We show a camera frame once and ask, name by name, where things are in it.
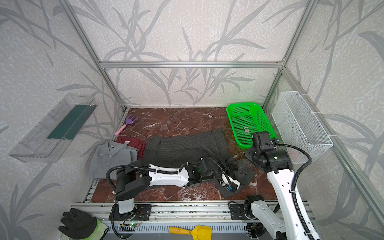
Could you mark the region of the dark grey striped shirt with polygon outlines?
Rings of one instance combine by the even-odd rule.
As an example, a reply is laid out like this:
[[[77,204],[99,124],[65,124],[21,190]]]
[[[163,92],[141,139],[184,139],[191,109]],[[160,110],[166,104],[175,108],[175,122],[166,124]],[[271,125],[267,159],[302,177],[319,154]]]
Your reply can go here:
[[[200,163],[203,157],[214,159],[230,177],[239,181],[239,191],[255,178],[256,172],[250,168],[249,160],[235,160],[230,154],[225,132],[221,128],[194,135],[152,137],[146,144],[143,158],[137,163],[140,166],[153,164],[179,168],[185,163]]]

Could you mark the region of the green plastic basket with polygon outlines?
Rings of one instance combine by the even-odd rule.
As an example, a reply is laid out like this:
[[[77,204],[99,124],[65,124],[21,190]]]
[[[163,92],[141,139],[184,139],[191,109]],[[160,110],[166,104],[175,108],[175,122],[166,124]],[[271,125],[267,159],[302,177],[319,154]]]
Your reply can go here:
[[[252,102],[228,105],[227,115],[238,147],[243,150],[253,145],[252,134],[267,131],[273,140],[277,137],[263,108]]]

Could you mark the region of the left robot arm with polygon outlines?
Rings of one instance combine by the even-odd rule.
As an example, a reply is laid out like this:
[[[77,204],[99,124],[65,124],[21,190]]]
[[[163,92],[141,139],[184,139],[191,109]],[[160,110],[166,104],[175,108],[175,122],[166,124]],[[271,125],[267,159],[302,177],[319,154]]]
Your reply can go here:
[[[198,163],[182,164],[181,167],[163,168],[122,165],[113,167],[106,174],[114,189],[115,202],[120,215],[135,211],[134,198],[152,186],[185,187],[216,179],[224,187],[231,187],[231,180],[221,165],[210,157],[201,158]]]

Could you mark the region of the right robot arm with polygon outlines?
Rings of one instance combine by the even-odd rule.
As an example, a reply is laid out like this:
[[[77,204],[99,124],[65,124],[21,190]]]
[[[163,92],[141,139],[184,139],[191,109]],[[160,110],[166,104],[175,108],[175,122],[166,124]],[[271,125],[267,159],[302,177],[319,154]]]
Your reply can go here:
[[[279,218],[260,195],[246,198],[246,216],[258,220],[274,240],[319,240],[320,235],[294,185],[295,172],[287,153],[274,148],[262,152],[251,147],[245,155],[251,163],[267,173],[283,217]]]

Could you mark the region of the yellow toy shovel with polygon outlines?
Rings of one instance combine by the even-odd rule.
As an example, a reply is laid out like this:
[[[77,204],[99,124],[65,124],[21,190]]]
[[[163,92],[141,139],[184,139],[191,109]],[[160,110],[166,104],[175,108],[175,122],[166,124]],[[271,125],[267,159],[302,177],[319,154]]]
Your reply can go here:
[[[207,226],[196,226],[193,230],[186,230],[177,227],[169,228],[170,234],[192,236],[194,240],[211,240],[213,230]]]

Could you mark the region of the maroon folded shirt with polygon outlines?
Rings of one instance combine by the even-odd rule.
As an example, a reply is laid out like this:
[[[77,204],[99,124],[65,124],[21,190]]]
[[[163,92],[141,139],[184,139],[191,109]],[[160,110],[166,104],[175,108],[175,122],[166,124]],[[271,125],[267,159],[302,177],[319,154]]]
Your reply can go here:
[[[131,138],[125,136],[117,137],[116,142],[121,144],[127,144],[130,147],[138,149],[138,159],[143,158],[147,142],[141,141],[138,138]]]

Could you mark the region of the purple pink toy rake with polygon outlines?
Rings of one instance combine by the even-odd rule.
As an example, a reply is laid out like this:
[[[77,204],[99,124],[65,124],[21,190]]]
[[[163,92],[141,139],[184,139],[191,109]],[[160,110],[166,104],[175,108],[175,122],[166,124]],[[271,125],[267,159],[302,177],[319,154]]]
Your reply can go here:
[[[115,136],[118,136],[127,126],[132,125],[139,117],[135,115],[128,115],[125,119],[125,123],[122,127],[120,127],[116,132]]]

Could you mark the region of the light grey folded shirt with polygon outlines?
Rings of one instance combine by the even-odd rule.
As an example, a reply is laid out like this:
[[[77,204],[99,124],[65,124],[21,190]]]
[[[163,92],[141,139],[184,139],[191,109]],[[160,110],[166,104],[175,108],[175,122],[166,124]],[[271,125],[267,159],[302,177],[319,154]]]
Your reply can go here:
[[[139,150],[127,144],[108,141],[98,145],[93,153],[87,177],[90,179],[105,179],[110,168],[129,165],[138,159]]]

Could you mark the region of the black green work glove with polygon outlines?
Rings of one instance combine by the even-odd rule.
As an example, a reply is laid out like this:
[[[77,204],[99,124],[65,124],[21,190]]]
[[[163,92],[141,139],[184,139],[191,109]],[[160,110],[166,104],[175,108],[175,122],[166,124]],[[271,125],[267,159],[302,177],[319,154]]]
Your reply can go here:
[[[64,212],[61,222],[59,231],[73,240],[103,240],[109,231],[99,219],[75,208]]]

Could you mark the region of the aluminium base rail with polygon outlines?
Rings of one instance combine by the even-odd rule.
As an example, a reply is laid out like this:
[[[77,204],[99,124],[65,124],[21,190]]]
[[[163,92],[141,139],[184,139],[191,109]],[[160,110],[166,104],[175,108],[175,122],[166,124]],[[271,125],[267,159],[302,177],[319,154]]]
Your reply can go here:
[[[139,223],[257,223],[258,220],[249,220],[243,214],[231,213],[230,207],[239,208],[243,201],[236,201],[238,204],[227,201],[175,201],[175,202],[138,202],[138,212],[130,222]],[[72,208],[87,212],[92,216],[109,223],[109,216],[114,203],[74,203]],[[151,205],[150,210],[139,205]],[[240,216],[239,220],[232,220],[232,217]]]

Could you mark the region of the clear plastic wall bin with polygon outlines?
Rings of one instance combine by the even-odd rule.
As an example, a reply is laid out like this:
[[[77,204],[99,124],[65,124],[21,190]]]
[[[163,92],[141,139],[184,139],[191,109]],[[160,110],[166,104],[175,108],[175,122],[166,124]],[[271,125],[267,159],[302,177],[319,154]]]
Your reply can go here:
[[[9,156],[23,163],[56,163],[97,106],[94,97],[67,94]]]

